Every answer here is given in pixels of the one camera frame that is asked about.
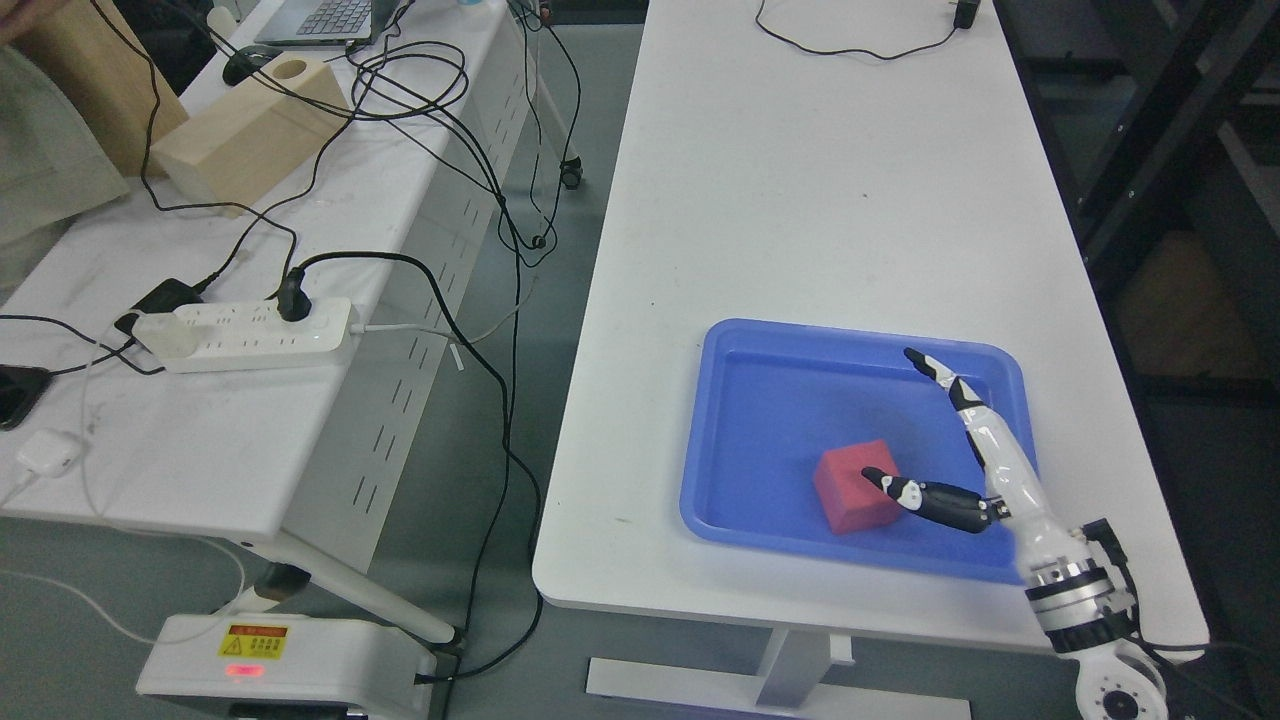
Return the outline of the white robot forearm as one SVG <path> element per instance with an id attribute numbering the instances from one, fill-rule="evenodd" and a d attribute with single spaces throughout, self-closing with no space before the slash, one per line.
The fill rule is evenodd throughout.
<path id="1" fill-rule="evenodd" d="M 1166 719 L 1167 687 L 1156 664 L 1138 647 L 1139 605 L 1126 555 L 1106 519 L 1073 532 L 1096 542 L 1125 580 L 1116 588 L 1108 570 L 1087 553 L 1030 568 L 1027 598 L 1052 650 L 1078 665 L 1076 710 L 1083 719 Z"/>

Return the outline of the white robot base unit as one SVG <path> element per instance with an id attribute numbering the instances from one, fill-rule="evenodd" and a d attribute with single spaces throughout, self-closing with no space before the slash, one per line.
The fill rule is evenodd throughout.
<path id="1" fill-rule="evenodd" d="M 436 657 L 398 628 L 275 612 L 308 583 L 274 562 L 223 610 L 168 618 L 136 692 L 219 719 L 425 719 Z"/>

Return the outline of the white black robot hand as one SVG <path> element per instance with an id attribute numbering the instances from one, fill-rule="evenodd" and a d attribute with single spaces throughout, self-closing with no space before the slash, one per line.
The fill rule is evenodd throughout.
<path id="1" fill-rule="evenodd" d="M 1087 542 L 1050 510 L 1038 475 L 1004 418 L 936 357 L 913 347 L 904 354 L 948 396 L 984 473 L 986 491 L 916 480 L 876 466 L 863 468 L 861 475 L 899 506 L 929 521 L 972 534 L 1002 524 L 1012 534 L 1018 573 L 1029 587 L 1093 573 L 1096 564 Z"/>

